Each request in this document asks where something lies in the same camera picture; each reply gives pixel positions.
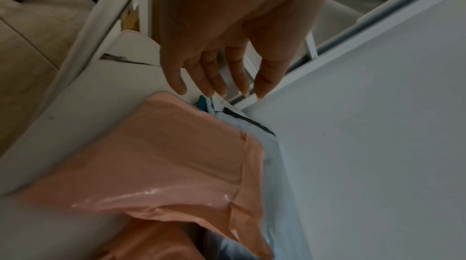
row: orange bag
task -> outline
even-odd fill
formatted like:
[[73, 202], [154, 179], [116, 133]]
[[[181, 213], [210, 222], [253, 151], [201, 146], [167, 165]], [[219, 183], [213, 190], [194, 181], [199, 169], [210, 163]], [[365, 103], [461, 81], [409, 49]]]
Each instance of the orange bag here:
[[196, 222], [271, 259], [260, 228], [263, 157], [251, 134], [156, 93], [22, 198], [66, 210]]
[[177, 222], [132, 220], [97, 260], [204, 260]]

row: finger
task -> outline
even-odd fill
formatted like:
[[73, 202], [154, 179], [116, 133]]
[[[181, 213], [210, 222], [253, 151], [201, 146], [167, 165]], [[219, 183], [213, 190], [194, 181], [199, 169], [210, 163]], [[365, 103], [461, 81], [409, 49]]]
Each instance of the finger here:
[[187, 91], [186, 84], [181, 78], [183, 62], [184, 59], [179, 53], [169, 52], [163, 45], [160, 47], [160, 67], [167, 83], [179, 95], [184, 95]]
[[264, 98], [280, 83], [291, 60], [292, 58], [274, 62], [262, 59], [261, 67], [254, 80], [254, 91], [257, 98]]
[[212, 87], [205, 71], [200, 64], [200, 54], [184, 62], [184, 68], [188, 72], [200, 91], [208, 98], [211, 98], [215, 90]]
[[200, 64], [204, 68], [205, 74], [214, 86], [215, 91], [224, 98], [227, 96], [227, 85], [218, 71], [217, 56], [218, 49], [204, 51], [200, 57]]
[[244, 71], [243, 57], [246, 52], [246, 45], [242, 47], [226, 47], [225, 48], [225, 59], [230, 73], [233, 78], [233, 82], [236, 87], [245, 96], [249, 95], [249, 81]]

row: tile grout line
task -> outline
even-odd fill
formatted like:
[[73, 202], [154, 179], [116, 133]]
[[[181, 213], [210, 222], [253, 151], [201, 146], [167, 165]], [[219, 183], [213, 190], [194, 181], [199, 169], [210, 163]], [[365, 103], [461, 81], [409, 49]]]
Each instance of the tile grout line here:
[[19, 37], [25, 40], [35, 51], [37, 51], [41, 56], [43, 56], [47, 60], [47, 62], [55, 68], [55, 70], [57, 71], [59, 70], [58, 66], [56, 66], [43, 52], [41, 52], [38, 48], [36, 48], [34, 44], [32, 44], [31, 41], [29, 41], [26, 37], [24, 37], [23, 34], [18, 32], [18, 30], [16, 30], [12, 25], [7, 23], [5, 19], [3, 19], [1, 16], [0, 16], [0, 21], [2, 21], [5, 25], [7, 25], [11, 30], [13, 30], [16, 34], [18, 34]]

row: human hand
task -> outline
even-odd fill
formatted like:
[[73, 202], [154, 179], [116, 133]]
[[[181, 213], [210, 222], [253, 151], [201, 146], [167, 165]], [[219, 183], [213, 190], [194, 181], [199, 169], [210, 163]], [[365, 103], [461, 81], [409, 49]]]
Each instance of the human hand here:
[[236, 87], [249, 94], [243, 56], [251, 41], [263, 58], [254, 81], [258, 98], [280, 83], [324, 0], [161, 0], [160, 63], [168, 84], [186, 93], [184, 67], [207, 97], [227, 88], [216, 57], [225, 57]]

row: tile floor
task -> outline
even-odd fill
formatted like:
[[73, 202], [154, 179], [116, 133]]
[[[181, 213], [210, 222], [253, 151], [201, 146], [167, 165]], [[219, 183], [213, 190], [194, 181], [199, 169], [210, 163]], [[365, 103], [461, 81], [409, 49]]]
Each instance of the tile floor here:
[[0, 0], [0, 155], [27, 127], [93, 5]]

